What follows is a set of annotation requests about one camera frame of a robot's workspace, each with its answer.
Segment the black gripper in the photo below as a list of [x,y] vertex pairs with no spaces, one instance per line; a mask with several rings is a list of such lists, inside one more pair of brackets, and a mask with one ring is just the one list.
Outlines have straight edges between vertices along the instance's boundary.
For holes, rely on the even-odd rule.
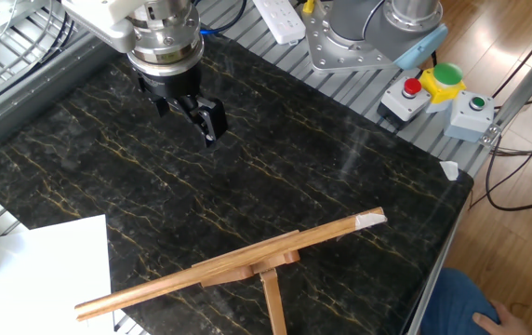
[[218,99],[198,96],[201,86],[198,63],[181,74],[167,76],[148,74],[133,65],[132,80],[143,94],[159,97],[153,104],[161,117],[170,111],[165,99],[178,98],[180,111],[200,132],[205,147],[213,145],[228,130],[223,103]]

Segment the person's right hand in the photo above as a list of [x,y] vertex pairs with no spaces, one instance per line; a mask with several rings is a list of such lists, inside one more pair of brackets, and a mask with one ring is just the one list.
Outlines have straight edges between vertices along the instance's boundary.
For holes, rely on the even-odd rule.
[[499,323],[494,322],[486,315],[475,312],[472,315],[472,320],[477,326],[490,335],[532,335],[526,323],[513,315],[504,304],[498,301],[492,301],[491,304],[498,314]]

